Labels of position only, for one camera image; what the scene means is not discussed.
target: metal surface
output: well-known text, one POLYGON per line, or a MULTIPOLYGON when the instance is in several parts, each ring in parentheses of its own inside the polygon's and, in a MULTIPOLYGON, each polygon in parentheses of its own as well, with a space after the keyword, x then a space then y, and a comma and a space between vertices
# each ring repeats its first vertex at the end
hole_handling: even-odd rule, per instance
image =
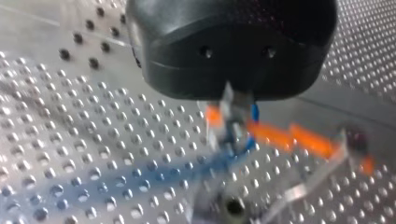
MULTIPOLYGON (((343 78, 341 65, 347 69, 349 62, 353 77, 375 71, 378 83, 385 76, 391 80, 396 5, 339 4, 339 34, 323 70, 330 83, 319 80, 298 99, 261 103, 261 119, 280 127, 297 122, 326 136, 353 121, 367 132, 379 163, 388 165, 379 165, 374 176, 340 172, 307 200, 312 206, 295 208, 289 223, 394 223, 395 106, 333 85, 339 82, 330 72, 338 67, 340 75, 334 76, 343 78), (360 43, 366 38, 367 44, 360 43), (347 59, 335 64, 334 57, 347 59), (364 67, 367 60, 373 68, 364 67)), ((213 154, 205 145, 203 116, 195 102, 162 97, 142 80, 120 22, 122 8, 110 1, 15 0, 1 1, 0 11, 0 49, 9 64, 2 62, 0 72, 0 223, 186 223, 199 186, 193 174, 213 154), (103 18, 97 6, 105 9, 103 18), (86 20, 95 24, 93 31, 86 20), (119 37, 111 35, 112 26, 120 29, 119 37), (82 34, 82 45, 73 41, 74 32, 82 34), (102 52, 103 41, 109 53, 102 52), (59 58, 60 48, 69 50, 69 62, 59 58), (99 62, 97 70, 89 67, 91 57, 99 62)), ((230 191, 257 203, 281 194, 296 176, 295 167, 307 164, 313 171, 318 165, 304 151, 288 156, 258 148, 229 173, 230 191)))

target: hole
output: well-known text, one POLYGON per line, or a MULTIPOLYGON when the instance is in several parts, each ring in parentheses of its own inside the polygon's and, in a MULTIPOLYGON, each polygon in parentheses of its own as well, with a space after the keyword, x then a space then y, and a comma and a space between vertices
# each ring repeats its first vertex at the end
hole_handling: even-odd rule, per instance
POLYGON ((53 144, 59 144, 62 142, 62 136, 59 133, 55 133, 53 134, 49 140, 53 143, 53 144))
POLYGON ((141 176, 142 175, 142 172, 139 170, 139 169, 134 169, 133 171, 132 171, 132 176, 134 177, 134 178, 138 178, 139 176, 141 176))
POLYGON ((94 218, 96 218, 96 217, 97 217, 96 209, 94 209, 93 207, 87 209, 87 210, 85 211, 85 216, 86 216, 88 219, 94 219, 94 218))
POLYGON ((50 162, 50 157, 47 153, 44 153, 40 156, 38 156, 37 161, 42 165, 42 166, 46 166, 49 164, 50 162))
POLYGON ((144 94, 139 94, 139 95, 137 96, 137 98, 139 98, 140 101, 143 101, 143 102, 146 101, 146 96, 145 96, 144 94))
POLYGON ((149 151, 146 147, 140 148, 140 155, 142 155, 143 157, 147 157, 149 155, 149 151))
POLYGON ((124 220, 122 215, 119 215, 118 217, 115 217, 113 219, 113 224, 124 224, 124 220))
POLYGON ((148 162, 148 169, 149 169, 151 172, 157 170, 157 168, 158 168, 158 165, 157 165, 157 162, 156 162, 156 161, 149 161, 149 162, 148 162))
POLYGON ((33 213, 33 217, 38 222, 43 222, 47 219, 49 211, 46 208, 39 208, 33 213))
POLYGON ((163 174, 156 174, 155 179, 158 181, 164 181, 165 177, 163 176, 163 174))
POLYGON ((169 216, 166 212, 163 212, 159 216, 157 216, 157 222, 158 224, 166 224, 169 222, 169 216))
POLYGON ((56 152, 58 153, 58 155, 60 157, 65 157, 69 154, 69 152, 67 151, 66 147, 58 147, 56 149, 56 152))
POLYGON ((68 161, 64 164, 64 171, 67 173, 73 173, 76 170, 76 165, 73 161, 68 161))
POLYGON ((128 119, 128 118, 126 117, 126 114, 125 114, 124 112, 119 113, 119 114, 116 116, 116 118, 117 118, 117 120, 120 120, 120 121, 125 121, 125 120, 128 119))
POLYGON ((77 135, 78 135, 78 130, 77 130, 77 128, 71 128, 71 129, 69 130, 69 133, 70 133, 70 135, 72 135, 72 136, 77 136, 77 135))
POLYGON ((236 199, 229 200, 226 203, 226 208, 227 208, 227 211, 230 213, 230 215, 235 216, 235 217, 241 217, 245 212, 245 207, 242 204, 242 202, 240 202, 236 199))
POLYGON ((91 156, 91 154, 84 154, 84 155, 81 156, 81 159, 82 159, 82 161, 83 161, 85 164, 90 164, 90 163, 92 162, 92 156, 91 156))
POLYGON ((0 181, 8 179, 8 170, 5 167, 0 168, 0 181))
POLYGON ((143 208, 140 204, 131 210, 131 216, 133 219, 139 219, 143 216, 143 208))
POLYGON ((1 194, 2 194, 4 197, 8 197, 8 196, 14 194, 14 189, 13 189, 11 186, 9 186, 9 185, 4 186, 4 187, 1 189, 1 194))
POLYGON ((102 158, 103 160, 108 159, 108 157, 110 156, 110 150, 108 149, 108 147, 102 147, 99 149, 99 156, 100 158, 102 158))
POLYGON ((171 175, 180 175, 180 170, 179 169, 176 169, 176 168, 173 168, 173 169, 171 169, 171 175))
POLYGON ((192 162, 189 161, 184 165, 184 167, 186 167, 186 169, 188 170, 192 170, 192 168, 194 168, 194 165, 192 164, 192 162))
POLYGON ((107 212, 112 212, 117 207, 116 200, 114 198, 106 199, 105 203, 106 203, 107 212))
POLYGON ((132 165, 134 163, 134 156, 132 153, 129 153, 128 156, 123 158, 125 165, 132 165))
POLYGON ((183 213, 184 213, 183 204, 181 204, 181 203, 176 204, 176 205, 175 205, 175 212, 176 212, 176 214, 178 214, 178 215, 183 214, 183 213))
POLYGON ((140 136, 138 134, 132 136, 131 141, 135 145, 140 145, 142 143, 142 139, 140 138, 140 136))
POLYGON ((166 103, 165 103, 164 100, 159 100, 159 101, 158 101, 158 105, 159 105, 160 107, 165 107, 165 106, 166 106, 166 103))
POLYGON ((130 189, 127 189, 122 192, 122 196, 124 197, 125 200, 130 200, 134 195, 132 194, 132 191, 130 189))
POLYGON ((76 217, 67 217, 64 220, 64 224, 77 224, 77 223, 78 223, 78 221, 77 221, 76 217))
POLYGON ((198 49, 198 53, 199 53, 199 55, 201 55, 202 57, 205 57, 207 59, 210 59, 213 56, 213 50, 208 46, 200 47, 198 49))
POLYGON ((158 130, 162 134, 169 133, 169 128, 168 128, 168 126, 166 124, 160 124, 160 127, 158 128, 158 130))
POLYGON ((183 147, 177 147, 177 148, 175 149, 175 154, 176 154, 178 157, 184 157, 184 156, 186 155, 186 152, 184 151, 184 148, 183 148, 183 147))
POLYGON ((174 112, 171 109, 165 110, 165 112, 163 112, 163 113, 168 118, 172 118, 174 116, 174 112))
POLYGON ((52 168, 49 168, 48 170, 46 170, 46 171, 44 172, 44 176, 45 176, 47 179, 52 179, 53 177, 56 176, 56 174, 55 174, 55 171, 54 171, 52 168))
POLYGON ((109 170, 117 170, 117 164, 115 161, 110 161, 107 163, 107 169, 109 170))
POLYGON ((151 197, 151 198, 149 199, 148 203, 149 203, 149 205, 150 205, 151 207, 153 207, 153 208, 154 208, 154 207, 157 207, 158 204, 159 204, 158 198, 157 198, 156 196, 153 196, 153 197, 151 197))
POLYGON ((53 197, 59 198, 64 194, 64 188, 60 185, 55 185, 50 188, 49 192, 53 197))
POLYGON ((27 161, 18 162, 17 167, 20 171, 26 171, 30 169, 30 164, 27 161))
POLYGON ((18 203, 12 203, 9 206, 7 206, 6 210, 9 213, 16 213, 20 210, 21 206, 18 203))
POLYGON ((60 200, 59 202, 56 203, 56 207, 58 207, 58 209, 61 211, 67 209, 68 206, 69 206, 69 204, 68 204, 67 200, 65 200, 65 199, 60 200))
POLYGON ((146 135, 150 138, 154 138, 155 137, 155 133, 152 130, 146 131, 146 135))
POLYGON ((188 122, 188 123, 193 123, 194 122, 194 119, 192 118, 191 115, 186 115, 184 117, 184 120, 186 120, 186 122, 188 122))
POLYGON ((145 110, 147 111, 154 111, 154 106, 152 104, 145 104, 145 110))
POLYGON ((200 163, 201 165, 202 165, 202 164, 205 164, 206 157, 205 157, 205 156, 197 156, 197 161, 198 161, 198 163, 200 163))
POLYGON ((80 179, 79 177, 75 177, 75 178, 73 178, 73 179, 70 181, 70 184, 71 184, 73 187, 80 186, 80 185, 81 185, 81 179, 80 179))
POLYGON ((34 195, 29 199, 31 205, 38 205, 41 203, 41 201, 42 199, 40 195, 34 195))
POLYGON ((126 179, 123 176, 119 176, 116 178, 116 187, 122 188, 126 184, 126 179))
POLYGON ((107 186, 106 186, 105 183, 101 183, 101 184, 98 186, 98 192, 99 192, 100 194, 103 194, 103 193, 108 192, 108 188, 107 188, 107 186))
POLYGON ((28 176, 22 180, 22 185, 27 189, 33 189, 35 187, 35 178, 28 176))
POLYGON ((20 159, 23 157, 24 150, 22 146, 16 146, 11 149, 11 154, 16 157, 17 159, 20 159))
POLYGON ((98 168, 95 168, 90 171, 90 180, 98 180, 100 178, 100 170, 98 168))
POLYGON ((175 191, 173 188, 170 188, 167 190, 164 194, 163 197, 165 197, 166 200, 171 201, 172 199, 175 198, 175 191))
POLYGON ((171 156, 169 156, 169 154, 163 155, 163 162, 165 163, 171 162, 171 156))
POLYGON ((189 143, 189 148, 192 150, 196 150, 197 149, 197 145, 194 142, 189 143))
POLYGON ((149 185, 149 182, 147 180, 141 182, 140 185, 139 185, 139 189, 142 192, 149 191, 149 188, 150 188, 150 185, 149 185))
POLYGON ((85 203, 88 201, 89 197, 90 197, 90 195, 88 194, 88 191, 84 190, 84 192, 82 192, 78 195, 78 201, 81 203, 85 203))

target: blue cable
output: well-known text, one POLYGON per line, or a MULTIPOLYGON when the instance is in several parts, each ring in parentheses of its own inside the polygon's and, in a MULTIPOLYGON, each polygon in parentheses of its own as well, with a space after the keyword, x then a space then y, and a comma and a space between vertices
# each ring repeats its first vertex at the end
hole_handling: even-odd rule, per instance
MULTIPOLYGON (((260 110, 257 104, 254 104, 251 106, 251 118, 253 119, 254 122, 258 123, 260 121, 260 110)), ((250 136, 247 140, 247 144, 245 146, 245 150, 243 152, 246 153, 249 150, 253 149, 256 146, 256 140, 254 139, 253 136, 250 136)))

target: screw hole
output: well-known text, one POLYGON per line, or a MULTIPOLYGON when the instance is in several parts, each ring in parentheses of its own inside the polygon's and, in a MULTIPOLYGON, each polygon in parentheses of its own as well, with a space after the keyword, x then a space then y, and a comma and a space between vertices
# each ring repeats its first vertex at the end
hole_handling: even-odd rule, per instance
POLYGON ((199 54, 202 57, 210 59, 213 56, 213 50, 210 47, 208 47, 208 46, 202 46, 202 47, 199 48, 199 54))
POLYGON ((244 214, 245 211, 245 206, 242 204, 242 202, 236 200, 236 199, 231 199, 226 203, 227 211, 235 217, 241 217, 244 214))

